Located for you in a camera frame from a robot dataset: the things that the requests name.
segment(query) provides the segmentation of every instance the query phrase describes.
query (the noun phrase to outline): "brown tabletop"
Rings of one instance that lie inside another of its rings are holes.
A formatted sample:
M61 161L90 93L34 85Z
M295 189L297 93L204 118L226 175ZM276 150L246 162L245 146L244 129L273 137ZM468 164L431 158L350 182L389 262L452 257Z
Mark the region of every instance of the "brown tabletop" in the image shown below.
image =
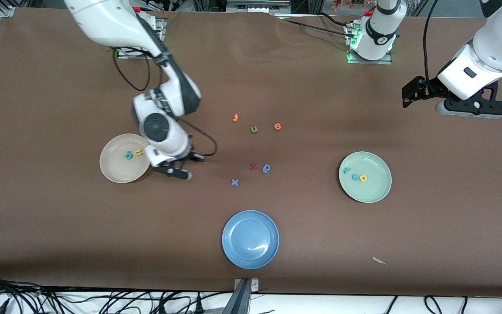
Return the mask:
M430 72L483 23L433 19ZM190 181L149 173L116 184L99 155L137 133L138 92L69 12L17 9L0 24L0 278L229 290L251 276L269 292L502 296L502 119L440 116L436 99L402 108L400 89L424 72L423 25L404 20L393 65L359 65L346 63L338 35L267 14L177 15L166 44L203 94L187 119L220 149L186 166ZM143 60L119 65L144 85ZM150 87L158 73L152 66ZM354 151L389 165L382 201L358 203L340 187L337 169ZM259 270L222 251L223 226L245 209L280 232Z

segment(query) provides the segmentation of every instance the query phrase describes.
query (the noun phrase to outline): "white paper scrap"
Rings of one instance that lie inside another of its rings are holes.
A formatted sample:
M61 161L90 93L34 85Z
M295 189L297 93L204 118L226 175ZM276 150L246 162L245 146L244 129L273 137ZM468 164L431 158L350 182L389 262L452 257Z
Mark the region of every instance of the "white paper scrap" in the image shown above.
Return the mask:
M376 258L376 257L374 257L374 256L373 256L373 260L374 260L375 262L379 263L379 264L385 264L385 265L388 265L387 263L383 262L382 260L380 260L380 259L378 259L378 258Z

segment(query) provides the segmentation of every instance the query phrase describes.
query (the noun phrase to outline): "plate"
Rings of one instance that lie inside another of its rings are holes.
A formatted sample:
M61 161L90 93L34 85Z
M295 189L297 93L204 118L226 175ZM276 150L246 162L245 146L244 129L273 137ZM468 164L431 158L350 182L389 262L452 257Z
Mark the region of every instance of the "plate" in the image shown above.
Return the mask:
M109 141L100 154L100 170L105 177L115 183L128 183L143 175L150 161L144 155L148 142L140 135L121 134ZM136 156L140 149L143 155ZM131 151L132 158L126 159L127 151Z
M267 265L278 251L275 222L266 214L249 210L235 214L222 233L222 247L235 266L256 270Z
M358 177L365 175L367 181L354 180L355 174ZM338 178L344 191L362 203L380 201L387 196L392 185L392 175L388 165L381 157L367 151L357 151L347 155L340 164Z

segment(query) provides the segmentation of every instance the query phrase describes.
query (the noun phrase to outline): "wire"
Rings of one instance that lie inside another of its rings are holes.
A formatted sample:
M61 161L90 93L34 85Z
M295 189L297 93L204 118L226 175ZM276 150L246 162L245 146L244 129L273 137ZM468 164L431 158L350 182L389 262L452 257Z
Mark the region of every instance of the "wire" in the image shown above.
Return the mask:
M213 137L211 137L211 135L208 135L207 133L205 133L205 131L202 131L198 127L195 127L193 124L189 123L189 121L186 121L183 118L178 118L178 119L181 122L187 124L189 127L192 127L198 133L201 133L202 135L204 135L204 137L206 137L207 139L209 139L209 141L211 141L213 143L213 145L214 145L214 151L211 152L210 154L203 154L203 156L210 157L210 156L215 155L218 152L218 143L215 141L215 139L213 139Z
M321 30L321 31L325 31L325 32L333 33L333 34L341 34L342 36L346 36L346 37L354 37L354 35L352 35L352 34L345 34L345 33L342 33L342 32L327 30L326 28L321 28L321 27L317 27L317 26L312 26L312 25L308 25L308 24L294 22L293 20L285 20L285 21L289 22L289 23L292 23L292 24L298 24L298 25L301 25L301 26L306 26L306 27L314 28L316 30Z
M123 310L130 310L132 308L136 308L138 311L139 311L139 314L142 314L142 311L141 311L141 308L139 308L138 306L130 306L130 307L126 307L124 308Z
M428 299L429 299L429 300L432 300L432 301L433 301L433 303L437 306L437 310L439 311L439 314L443 314L443 312L441 311L441 308L439 307L439 304L436 302L435 298L430 297L430 296L426 296L426 297L424 297L424 304L425 304L425 306L426 306L427 310L428 310L429 312L431 312L432 314L437 314L437 313L433 312L433 310L431 310L431 308L430 308L430 307L429 307L429 305L427 304L427 300L428 300Z
M426 75L426 82L427 82L427 87L429 87L429 89L431 90L431 92L433 92L435 95L438 95L438 96L441 96L441 97L444 97L445 95L441 95L440 93L436 92L433 88L433 86L431 86L431 82L429 80L429 66L428 66L428 62L427 62L427 28L429 27L429 19L431 18L431 14L433 13L433 10L437 4L439 0L435 0L433 2L433 5L431 6L431 9L429 10L429 14L427 14L427 19L426 19L426 24L425 24L425 27L424 27L424 70L425 70L425 75Z
M462 305L462 310L460 310L460 314L464 314L464 310L466 310L467 304L468 304L468 297L464 297L464 304Z
M388 307L387 311L384 314L389 314L390 313L390 310L392 310L392 306L396 302L396 299L398 299L398 296L394 296L394 298L392 299L392 301L389 304L389 307Z
M27 298L25 298L24 296L22 296L22 294L20 294L14 288L10 288L7 285L3 285L1 283L0 283L0 287L3 288L3 290L5 290L8 294L10 294L13 297L13 299L17 302L20 314L24 314L24 312L22 310L22 306L20 306L20 302L18 302L17 296L20 296L20 298L22 298L26 302L26 304L28 304L28 306L30 306L30 308L32 309L32 311L36 312L36 310L34 309L34 307L32 306L32 304L30 303L30 301Z
M334 23L336 25L340 25L340 26L346 26L346 24L353 22L353 20L351 20L350 22L346 22L346 23L339 22L338 20L333 19L332 16L329 16L325 12L317 12L317 13L315 13L315 15L322 15L322 16L328 18L332 23Z
M213 297L213 296L217 296L218 294L231 294L233 291L226 291L226 292L216 292L214 294L209 294L208 296L204 296L204 297L201 297L201 300L204 300L206 298L210 298L210 297ZM191 307L193 304L197 303L197 301L193 301L189 304L187 304L186 306L182 307L179 311L177 311L175 314L180 314L181 311L183 311L185 308L189 309L189 307Z
M143 51L135 48L130 48L130 49L132 49L133 51ZM127 84L129 84L132 88L136 89L137 91L139 92L146 91L146 89L148 88L148 84L150 83L150 62L148 62L148 56L146 55L146 52L145 52L145 60L147 62L147 73L148 73L147 82L145 84L145 87L137 88L135 85L133 85L133 83L131 83L131 81L129 81L129 79L127 79L127 77L123 74L121 69L119 69L119 65L117 64L117 48L112 48L112 50L113 50L112 52L113 64L115 65L115 69L117 70L117 72L119 72L119 75L121 75L121 77L125 80L125 82L127 82Z

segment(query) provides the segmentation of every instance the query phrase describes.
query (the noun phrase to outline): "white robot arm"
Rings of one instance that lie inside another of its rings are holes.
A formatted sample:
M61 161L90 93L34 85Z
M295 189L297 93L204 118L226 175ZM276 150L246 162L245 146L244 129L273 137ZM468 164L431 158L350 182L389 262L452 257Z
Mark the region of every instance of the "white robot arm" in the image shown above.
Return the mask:
M367 60L379 60L392 48L396 30L406 16L404 0L379 0L375 12L364 16L357 23L360 32L350 48Z
M419 99L444 97L436 107L442 115L502 117L502 101L495 99L497 80L502 78L502 0L480 0L480 4L487 18L485 26L460 47L436 78L427 82L416 77L402 88L404 108ZM485 89L492 92L490 99L483 97Z
M133 117L149 146L145 154L157 172L188 180L191 173L173 165L176 160L203 161L192 151L189 136L175 120L197 110L201 93L169 50L129 0L64 0L77 25L92 41L111 47L134 47L148 52L169 77L162 85L133 100Z

